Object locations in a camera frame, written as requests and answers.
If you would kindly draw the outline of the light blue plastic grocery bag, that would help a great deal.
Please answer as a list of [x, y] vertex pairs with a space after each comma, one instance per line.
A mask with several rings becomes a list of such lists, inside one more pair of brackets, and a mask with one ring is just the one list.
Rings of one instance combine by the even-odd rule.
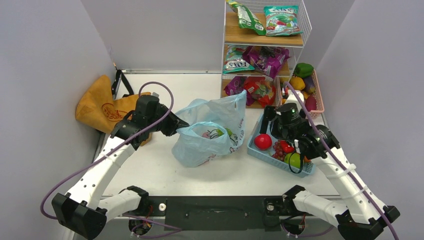
[[[195, 99], [176, 116], [189, 124], [177, 130], [178, 140], [171, 152], [185, 167], [194, 168], [237, 151], [246, 136], [247, 92], [214, 100]], [[233, 135], [218, 136], [216, 129]]]

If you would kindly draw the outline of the green toy grapes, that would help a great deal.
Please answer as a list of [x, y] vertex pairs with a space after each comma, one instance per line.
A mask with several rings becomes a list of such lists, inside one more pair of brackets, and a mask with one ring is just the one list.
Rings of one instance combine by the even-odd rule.
[[230, 137], [233, 135], [233, 132], [229, 128], [225, 128], [225, 131], [216, 129], [216, 133], [219, 137], [225, 134], [229, 135]]

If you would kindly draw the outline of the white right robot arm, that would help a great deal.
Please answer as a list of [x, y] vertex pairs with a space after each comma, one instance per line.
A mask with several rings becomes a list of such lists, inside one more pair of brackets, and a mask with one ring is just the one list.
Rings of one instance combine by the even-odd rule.
[[286, 213], [318, 217], [337, 228], [345, 240], [374, 240], [385, 228], [399, 238], [393, 227], [399, 210], [373, 194], [327, 126], [315, 125], [308, 112], [301, 115], [295, 103], [286, 103], [264, 108], [260, 133], [286, 141], [301, 159], [310, 160], [343, 200], [337, 203], [295, 185], [282, 195]]

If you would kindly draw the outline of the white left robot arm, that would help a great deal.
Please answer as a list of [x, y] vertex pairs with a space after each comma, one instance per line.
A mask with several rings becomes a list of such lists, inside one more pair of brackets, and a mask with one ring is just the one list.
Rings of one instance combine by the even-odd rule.
[[66, 194], [57, 193], [52, 207], [58, 222], [84, 237], [95, 239], [106, 223], [129, 211], [143, 215], [149, 210], [148, 193], [136, 186], [113, 197], [102, 195], [123, 163], [154, 132], [170, 137], [189, 123], [180, 119], [157, 96], [141, 95], [135, 109], [117, 122], [97, 159]]

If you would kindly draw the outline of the purple candy bag bottom shelf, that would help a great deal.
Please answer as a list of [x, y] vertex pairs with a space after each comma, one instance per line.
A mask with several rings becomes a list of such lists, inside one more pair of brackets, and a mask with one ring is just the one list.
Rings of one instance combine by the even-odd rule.
[[[227, 96], [233, 96], [240, 94], [245, 90], [244, 85], [247, 80], [246, 76], [235, 76], [224, 88], [224, 92]], [[246, 105], [251, 106], [255, 102], [255, 99], [251, 94], [246, 92]]]

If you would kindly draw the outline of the purple candy bag shelf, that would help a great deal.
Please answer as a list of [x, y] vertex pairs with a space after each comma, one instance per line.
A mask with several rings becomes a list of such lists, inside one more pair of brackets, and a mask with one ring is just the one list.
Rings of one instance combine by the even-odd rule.
[[257, 72], [275, 78], [290, 58], [290, 51], [280, 46], [248, 46], [242, 58]]
[[[245, 90], [244, 85], [247, 80], [246, 76], [235, 76], [224, 88], [224, 92], [227, 96], [233, 96], [240, 94]], [[251, 94], [246, 92], [246, 105], [251, 106], [255, 102], [255, 99]]]

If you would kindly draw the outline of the green snack bag top left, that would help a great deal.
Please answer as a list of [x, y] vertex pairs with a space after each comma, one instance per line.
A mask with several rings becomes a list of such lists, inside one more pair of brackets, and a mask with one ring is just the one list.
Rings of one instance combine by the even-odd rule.
[[235, 0], [226, 0], [225, 2], [237, 14], [239, 28], [253, 30], [259, 36], [266, 35], [264, 25], [247, 6]]

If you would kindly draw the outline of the red toy apple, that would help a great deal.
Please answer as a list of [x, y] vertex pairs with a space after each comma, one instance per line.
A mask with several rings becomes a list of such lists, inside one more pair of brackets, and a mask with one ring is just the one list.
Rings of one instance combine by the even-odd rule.
[[254, 138], [254, 144], [260, 151], [265, 151], [273, 145], [273, 141], [268, 134], [261, 133]]

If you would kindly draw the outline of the light blue plastic basket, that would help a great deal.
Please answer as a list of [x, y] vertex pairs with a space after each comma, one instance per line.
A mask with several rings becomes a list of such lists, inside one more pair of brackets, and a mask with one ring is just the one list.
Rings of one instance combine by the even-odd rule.
[[276, 152], [272, 147], [264, 151], [259, 150], [256, 147], [254, 139], [260, 135], [262, 120], [263, 114], [258, 117], [254, 129], [252, 130], [251, 136], [247, 143], [247, 154], [276, 168], [284, 170], [292, 175], [298, 176], [299, 178], [304, 178], [313, 175], [316, 171], [316, 165], [314, 165], [312, 162], [304, 163], [302, 171], [298, 173], [299, 169], [296, 168], [294, 165], [290, 165], [291, 169], [293, 170], [291, 171], [288, 163], [272, 157], [272, 155]]

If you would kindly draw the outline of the purple toy grapes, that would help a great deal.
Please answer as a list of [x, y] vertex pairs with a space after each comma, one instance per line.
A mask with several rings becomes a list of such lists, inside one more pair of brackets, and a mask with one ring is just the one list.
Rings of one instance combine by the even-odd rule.
[[287, 155], [284, 150], [283, 147], [281, 146], [279, 141], [276, 141], [273, 145], [273, 150], [274, 153], [271, 155], [272, 158], [277, 159], [279, 161], [284, 161], [285, 156]]

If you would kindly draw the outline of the yellow toy bell pepper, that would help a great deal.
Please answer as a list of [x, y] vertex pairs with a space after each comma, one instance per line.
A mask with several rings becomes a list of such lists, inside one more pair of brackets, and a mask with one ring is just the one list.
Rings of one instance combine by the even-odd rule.
[[304, 80], [298, 76], [292, 77], [289, 83], [297, 91], [302, 91], [306, 87]]

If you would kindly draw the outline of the green toy apple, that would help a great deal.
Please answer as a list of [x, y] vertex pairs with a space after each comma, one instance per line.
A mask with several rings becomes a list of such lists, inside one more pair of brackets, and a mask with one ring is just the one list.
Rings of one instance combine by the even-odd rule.
[[300, 154], [297, 152], [288, 153], [283, 160], [286, 164], [289, 164], [291, 168], [299, 169], [301, 166]]

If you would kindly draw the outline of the pink plastic basket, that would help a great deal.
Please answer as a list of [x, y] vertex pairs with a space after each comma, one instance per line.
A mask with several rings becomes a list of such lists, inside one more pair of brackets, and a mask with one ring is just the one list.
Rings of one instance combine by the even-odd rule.
[[[315, 97], [316, 103], [317, 103], [317, 110], [309, 111], [309, 113], [310, 113], [310, 115], [313, 119], [316, 119], [317, 117], [321, 116], [321, 114], [324, 112], [325, 108], [324, 108], [321, 90], [320, 90], [320, 86], [319, 86], [319, 83], [318, 83], [318, 78], [317, 78], [315, 70], [313, 71], [311, 76], [313, 78], [313, 81], [314, 81], [314, 84], [315, 84], [315, 87], [316, 87], [316, 91], [315, 91], [314, 94], [308, 94], [308, 93], [304, 92], [303, 90], [301, 90], [301, 91], [295, 90], [295, 91], [304, 104], [305, 104], [305, 100], [309, 96]], [[289, 77], [289, 76], [278, 76], [277, 77], [277, 79], [280, 81], [280, 85], [281, 85], [281, 100], [280, 100], [281, 104], [285, 104], [288, 100], [297, 102], [297, 99], [294, 96], [292, 96], [292, 94], [293, 94], [292, 91], [287, 86], [284, 86], [284, 83], [286, 83], [286, 82], [290, 83], [290, 80], [291, 80], [292, 77], [295, 77], [295, 76], [292, 75], [291, 77]]]

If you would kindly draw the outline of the green toy bell pepper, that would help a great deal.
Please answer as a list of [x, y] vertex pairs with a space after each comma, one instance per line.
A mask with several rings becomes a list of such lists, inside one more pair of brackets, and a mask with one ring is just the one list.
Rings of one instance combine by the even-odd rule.
[[311, 64], [300, 62], [295, 66], [293, 75], [303, 79], [311, 76], [314, 70], [315, 68]]

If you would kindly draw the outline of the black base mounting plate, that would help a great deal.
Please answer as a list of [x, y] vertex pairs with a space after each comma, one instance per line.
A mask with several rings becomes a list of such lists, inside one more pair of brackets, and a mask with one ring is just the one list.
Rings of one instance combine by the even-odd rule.
[[280, 230], [281, 223], [303, 217], [272, 196], [149, 196], [132, 213], [163, 217], [184, 231]]

